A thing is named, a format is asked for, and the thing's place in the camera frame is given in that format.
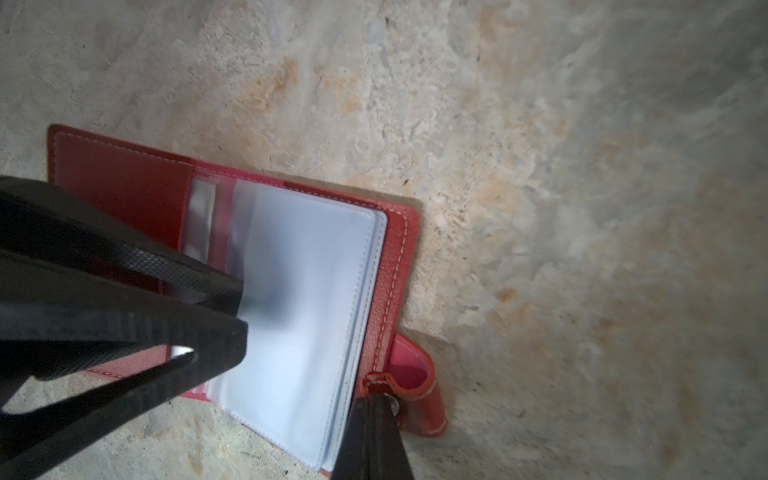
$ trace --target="red wallet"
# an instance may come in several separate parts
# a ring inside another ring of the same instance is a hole
[[[400,429],[421,436],[440,436],[447,420],[432,360],[417,345],[396,333],[419,232],[419,216],[415,210],[222,167],[72,127],[52,125],[48,130],[49,182],[177,250],[181,250],[193,179],[225,186],[237,179],[248,180],[378,210],[386,215],[386,232],[354,396],[388,393],[399,403]],[[218,225],[212,229],[207,262],[222,270],[227,260],[227,238],[215,232],[228,230],[227,212],[232,208],[232,188],[217,189],[214,209],[223,213],[214,216]],[[120,280],[149,290],[162,291],[163,288],[146,278]],[[158,346],[105,363],[90,372],[119,379],[163,363],[169,355],[168,346]],[[207,400],[204,387],[183,396]]]

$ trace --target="red leather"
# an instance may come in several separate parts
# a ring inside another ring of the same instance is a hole
[[[228,231],[232,203],[227,185],[232,187],[236,179],[381,210],[388,224],[360,356],[356,397],[389,382],[388,392],[402,397],[405,408],[398,418],[404,429],[427,436],[440,435],[445,429],[431,359],[395,333],[419,232],[419,215],[411,207],[250,174],[60,125],[48,130],[48,177],[76,197],[176,249],[180,249],[193,177],[217,182],[214,222],[222,231]],[[226,254],[227,239],[212,237],[211,265],[223,269]],[[158,288],[156,283],[142,286]],[[122,378],[165,362],[167,357],[168,348],[158,346],[91,372]],[[204,389],[184,396],[206,399]]]
[[[398,427],[424,437],[439,437],[448,420],[435,377],[432,358],[396,333],[384,372],[371,372],[362,381],[368,392],[394,396],[400,404]]]

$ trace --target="open wallet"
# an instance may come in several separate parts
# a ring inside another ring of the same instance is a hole
[[[61,125],[48,130],[48,181],[243,281],[245,358],[182,396],[212,402],[326,474],[354,399],[385,396],[402,431],[445,431],[432,360],[396,332],[419,232],[411,207]],[[120,280],[199,300],[148,277]],[[120,379],[182,353],[157,346],[89,372]]]

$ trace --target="marble floor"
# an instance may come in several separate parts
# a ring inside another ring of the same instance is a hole
[[[0,174],[50,123],[401,197],[417,478],[765,478],[768,4],[1,0]],[[95,384],[30,382],[15,408]],[[321,478],[175,399],[44,478]]]

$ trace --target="stone surface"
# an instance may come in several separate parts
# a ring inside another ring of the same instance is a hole
[[[418,478],[768,471],[765,2],[0,5],[3,174],[61,122],[419,208]],[[184,399],[46,478],[105,475],[317,478]]]

